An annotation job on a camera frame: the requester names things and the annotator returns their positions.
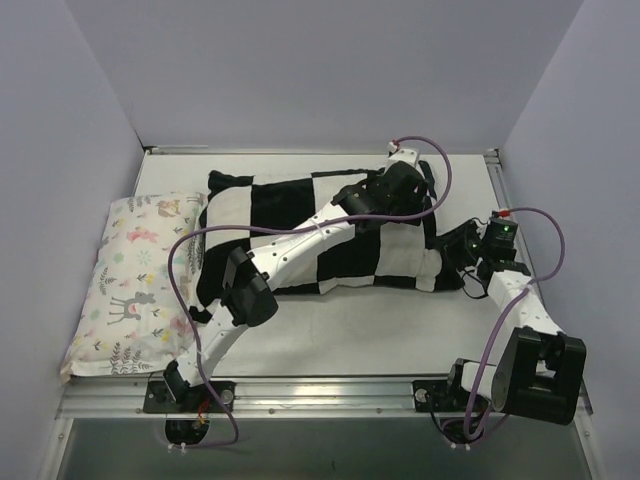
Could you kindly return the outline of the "black white checkered pillowcase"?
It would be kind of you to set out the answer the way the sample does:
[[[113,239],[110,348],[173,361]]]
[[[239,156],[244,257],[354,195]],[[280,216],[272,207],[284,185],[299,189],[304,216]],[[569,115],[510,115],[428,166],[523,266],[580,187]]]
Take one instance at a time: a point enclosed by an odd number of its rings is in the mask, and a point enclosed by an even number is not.
[[[381,173],[349,169],[283,177],[211,171],[208,202],[198,223],[224,229],[199,239],[201,265],[188,302],[193,320],[204,324],[211,319],[214,302],[223,292],[227,258],[234,249],[249,251],[267,245],[271,238],[265,229],[297,228],[343,187],[371,181]],[[321,253],[291,274],[277,292],[322,295],[338,286],[456,291],[464,282],[453,255],[442,251],[447,239],[438,234],[434,215],[416,224],[387,223]]]

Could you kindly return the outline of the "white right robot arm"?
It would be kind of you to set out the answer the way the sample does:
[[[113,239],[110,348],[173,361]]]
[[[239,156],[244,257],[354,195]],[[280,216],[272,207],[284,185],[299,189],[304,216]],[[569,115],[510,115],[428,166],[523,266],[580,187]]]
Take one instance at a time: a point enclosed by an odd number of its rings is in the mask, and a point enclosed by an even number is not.
[[[536,286],[558,274],[535,277],[515,259],[516,208],[491,214],[474,243],[472,259],[488,298],[500,309],[483,353],[465,361],[443,385],[446,402],[465,409],[463,434],[477,440],[493,412],[558,425],[570,424],[580,396],[587,349],[545,310]]]

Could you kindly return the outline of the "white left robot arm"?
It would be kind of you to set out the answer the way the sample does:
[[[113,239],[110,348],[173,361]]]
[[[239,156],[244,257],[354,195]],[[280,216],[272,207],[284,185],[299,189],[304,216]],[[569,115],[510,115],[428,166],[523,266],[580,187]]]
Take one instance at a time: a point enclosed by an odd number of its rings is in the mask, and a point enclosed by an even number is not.
[[[427,182],[418,169],[394,161],[367,180],[342,187],[319,211],[291,231],[253,250],[237,247],[226,259],[222,292],[205,318],[189,320],[194,344],[171,361],[163,379],[166,398],[180,411],[196,408],[202,384],[235,341],[271,317],[274,296],[287,278],[327,250],[388,222],[415,224],[426,212]]]

